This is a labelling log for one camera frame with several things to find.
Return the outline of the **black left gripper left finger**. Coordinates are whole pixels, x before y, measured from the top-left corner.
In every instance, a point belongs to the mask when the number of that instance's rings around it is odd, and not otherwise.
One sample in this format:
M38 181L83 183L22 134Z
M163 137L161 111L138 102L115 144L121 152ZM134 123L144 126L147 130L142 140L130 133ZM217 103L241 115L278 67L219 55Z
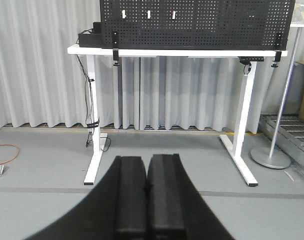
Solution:
M90 193L31 240L144 240L146 171L139 156L116 156Z

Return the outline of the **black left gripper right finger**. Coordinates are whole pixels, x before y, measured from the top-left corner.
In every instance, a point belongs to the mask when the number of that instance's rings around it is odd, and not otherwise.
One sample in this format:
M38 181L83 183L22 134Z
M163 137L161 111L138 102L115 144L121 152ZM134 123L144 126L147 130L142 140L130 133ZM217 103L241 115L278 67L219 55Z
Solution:
M149 240L232 240L189 178L178 154L155 154L147 173Z

